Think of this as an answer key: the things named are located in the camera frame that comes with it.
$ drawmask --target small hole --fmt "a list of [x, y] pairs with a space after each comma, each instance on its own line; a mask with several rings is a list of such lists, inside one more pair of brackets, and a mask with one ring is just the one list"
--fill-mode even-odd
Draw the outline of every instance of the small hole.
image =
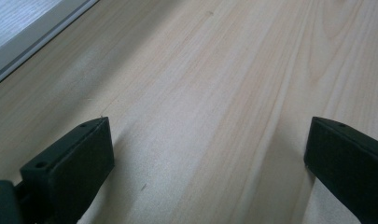
[[41, 161], [41, 162], [38, 162], [35, 167], [36, 168], [43, 168], [45, 166], [47, 166], [47, 163], [45, 161]]

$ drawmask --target light wood plank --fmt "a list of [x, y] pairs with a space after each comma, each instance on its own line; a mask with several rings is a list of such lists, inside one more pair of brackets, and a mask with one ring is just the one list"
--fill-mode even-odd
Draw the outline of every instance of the light wood plank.
[[378, 139], [378, 1], [100, 1], [0, 84], [0, 178], [101, 116], [81, 223], [355, 223], [302, 157], [313, 116]]

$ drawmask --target wooden surface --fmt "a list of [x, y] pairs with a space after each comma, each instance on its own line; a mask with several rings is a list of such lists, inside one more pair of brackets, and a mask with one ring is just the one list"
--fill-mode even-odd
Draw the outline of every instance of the wooden surface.
[[81, 223], [357, 223], [302, 157], [312, 116], [378, 139], [378, 1], [100, 1], [0, 84], [0, 178], [101, 116]]

